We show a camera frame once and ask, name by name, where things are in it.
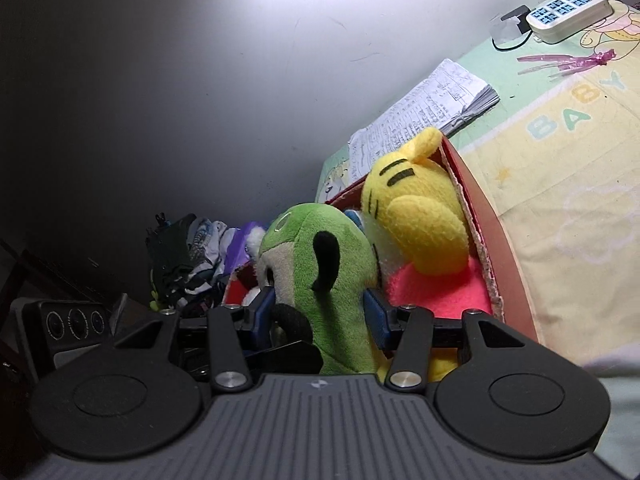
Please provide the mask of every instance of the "green plush toy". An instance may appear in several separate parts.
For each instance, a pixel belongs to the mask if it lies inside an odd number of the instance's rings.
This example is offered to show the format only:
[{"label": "green plush toy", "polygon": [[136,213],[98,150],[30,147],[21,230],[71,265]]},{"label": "green plush toy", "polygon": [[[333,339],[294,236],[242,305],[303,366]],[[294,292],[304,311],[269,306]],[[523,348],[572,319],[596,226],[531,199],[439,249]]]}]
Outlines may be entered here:
[{"label": "green plush toy", "polygon": [[325,204],[300,204],[269,227],[260,244],[260,286],[311,323],[323,374],[375,373],[384,356],[372,344],[362,293],[376,286],[373,250],[356,224]]}]

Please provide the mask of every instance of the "pink ribbon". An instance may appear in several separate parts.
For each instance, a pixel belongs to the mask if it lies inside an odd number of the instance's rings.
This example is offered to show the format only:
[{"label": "pink ribbon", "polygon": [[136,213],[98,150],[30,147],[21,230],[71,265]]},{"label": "pink ribbon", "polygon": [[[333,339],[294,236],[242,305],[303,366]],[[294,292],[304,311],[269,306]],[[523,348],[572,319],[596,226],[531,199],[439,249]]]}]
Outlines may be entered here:
[{"label": "pink ribbon", "polygon": [[550,61],[551,63],[545,63],[544,65],[534,66],[518,72],[519,75],[527,74],[529,72],[535,72],[536,70],[542,70],[543,68],[551,68],[557,66],[561,71],[557,74],[552,74],[549,77],[564,77],[566,75],[575,74],[578,72],[584,72],[594,66],[606,65],[608,61],[611,61],[615,57],[616,53],[613,49],[606,52],[595,52],[587,57],[575,57],[567,54],[540,54],[538,56],[521,56],[518,61]]}]

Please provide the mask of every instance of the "clothing pile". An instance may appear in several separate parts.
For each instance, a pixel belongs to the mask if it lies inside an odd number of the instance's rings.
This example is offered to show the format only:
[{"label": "clothing pile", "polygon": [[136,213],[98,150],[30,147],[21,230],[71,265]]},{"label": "clothing pile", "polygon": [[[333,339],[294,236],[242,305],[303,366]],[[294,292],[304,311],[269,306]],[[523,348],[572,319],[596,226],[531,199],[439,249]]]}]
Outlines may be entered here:
[{"label": "clothing pile", "polygon": [[204,316],[222,300],[225,257],[236,231],[224,222],[189,214],[171,223],[156,216],[158,227],[148,230],[146,250],[151,260],[153,310],[176,308],[183,317]]}]

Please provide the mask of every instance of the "cartoon print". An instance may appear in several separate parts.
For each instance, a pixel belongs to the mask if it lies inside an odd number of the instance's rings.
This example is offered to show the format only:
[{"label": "cartoon print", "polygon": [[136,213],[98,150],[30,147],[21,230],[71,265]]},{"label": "cartoon print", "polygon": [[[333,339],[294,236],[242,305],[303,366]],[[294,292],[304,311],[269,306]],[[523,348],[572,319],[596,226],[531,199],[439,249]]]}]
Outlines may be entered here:
[{"label": "cartoon print", "polygon": [[631,53],[640,43],[640,12],[617,0],[609,0],[613,14],[587,27],[580,39],[584,48],[594,52],[616,51],[613,58],[621,59]]},{"label": "cartoon print", "polygon": [[342,190],[346,189],[349,185],[349,161],[344,160],[333,168],[328,175],[324,184],[322,184],[322,190],[320,191],[320,197],[318,202],[326,202],[331,200]]}]

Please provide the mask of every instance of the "gray ribbed surface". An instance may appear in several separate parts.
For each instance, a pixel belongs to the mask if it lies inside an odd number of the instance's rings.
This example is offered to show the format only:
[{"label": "gray ribbed surface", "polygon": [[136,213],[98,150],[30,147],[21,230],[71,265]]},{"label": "gray ribbed surface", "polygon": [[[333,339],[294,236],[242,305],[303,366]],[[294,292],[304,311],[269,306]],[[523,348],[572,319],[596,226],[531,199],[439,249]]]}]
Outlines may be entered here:
[{"label": "gray ribbed surface", "polygon": [[268,376],[257,390],[220,397],[172,446],[144,458],[91,464],[49,456],[38,480],[607,480],[593,456],[523,465],[464,447],[426,402],[373,376]]}]

